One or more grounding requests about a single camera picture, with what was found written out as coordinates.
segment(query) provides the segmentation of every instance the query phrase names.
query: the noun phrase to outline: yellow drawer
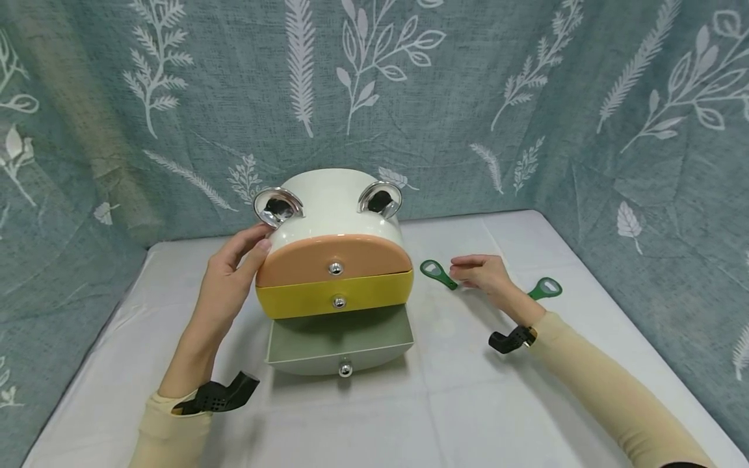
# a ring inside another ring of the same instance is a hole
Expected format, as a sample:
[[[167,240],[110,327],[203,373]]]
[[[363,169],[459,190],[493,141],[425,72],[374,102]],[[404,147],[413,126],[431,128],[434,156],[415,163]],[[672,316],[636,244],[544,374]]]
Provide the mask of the yellow drawer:
[[[265,314],[278,320],[404,304],[412,285],[413,270],[255,290]],[[336,308],[333,305],[336,298],[343,299],[345,305]]]

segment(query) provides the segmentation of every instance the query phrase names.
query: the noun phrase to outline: green bottle opener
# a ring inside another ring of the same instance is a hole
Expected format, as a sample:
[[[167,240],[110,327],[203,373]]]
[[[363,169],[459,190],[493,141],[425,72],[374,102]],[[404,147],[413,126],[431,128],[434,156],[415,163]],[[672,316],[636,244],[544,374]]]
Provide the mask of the green bottle opener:
[[[447,286],[451,291],[458,289],[458,283],[454,282],[447,276],[445,270],[442,268],[436,260],[424,260],[419,267],[425,276],[439,281],[443,285]],[[557,297],[562,293],[562,285],[556,279],[544,277],[539,279],[536,283],[536,287],[528,293],[533,300],[547,299],[550,297]]]
[[[556,279],[552,278],[541,278],[536,283],[536,287],[533,291],[530,291],[528,295],[533,300],[547,299],[548,297],[557,297],[562,293],[562,285]]]
[[[447,276],[442,265],[437,263],[436,260],[424,260],[421,267],[419,267],[419,270],[429,278],[436,279],[443,285],[447,286],[451,291],[458,289],[458,283],[452,281],[450,277]]]

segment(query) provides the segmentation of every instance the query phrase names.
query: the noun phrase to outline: beige sleeve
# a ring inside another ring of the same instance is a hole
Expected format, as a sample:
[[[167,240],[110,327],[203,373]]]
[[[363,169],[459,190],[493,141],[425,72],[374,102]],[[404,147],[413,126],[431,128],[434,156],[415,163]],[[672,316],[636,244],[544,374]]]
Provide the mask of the beige sleeve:
[[[130,468],[196,468],[210,431],[212,413],[172,414],[177,403],[195,397],[164,398],[154,393],[145,405]]]
[[[609,356],[548,312],[533,326],[540,359],[616,441],[635,468],[715,465],[666,407]]]

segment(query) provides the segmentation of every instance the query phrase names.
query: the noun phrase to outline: black wrist mount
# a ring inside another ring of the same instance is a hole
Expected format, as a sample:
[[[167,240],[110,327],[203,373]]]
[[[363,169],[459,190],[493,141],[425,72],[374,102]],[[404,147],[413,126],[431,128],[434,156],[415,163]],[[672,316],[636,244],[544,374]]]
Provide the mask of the black wrist mount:
[[[252,375],[240,372],[228,387],[218,382],[208,382],[198,388],[195,399],[175,405],[181,408],[183,415],[197,414],[204,411],[223,413],[243,407],[260,384]]]
[[[489,336],[489,346],[502,354],[511,353],[523,344],[530,346],[536,340],[536,335],[527,326],[518,326],[509,334],[494,332]]]

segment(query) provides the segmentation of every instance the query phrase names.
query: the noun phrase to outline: right hand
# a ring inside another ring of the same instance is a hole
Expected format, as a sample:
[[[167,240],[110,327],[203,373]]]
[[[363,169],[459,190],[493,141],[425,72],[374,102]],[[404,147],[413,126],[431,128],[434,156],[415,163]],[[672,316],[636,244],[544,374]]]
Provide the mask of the right hand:
[[[496,255],[466,255],[451,260],[450,276],[468,288],[484,291],[493,306],[515,323],[531,326],[541,320],[546,309],[515,286],[505,262]]]

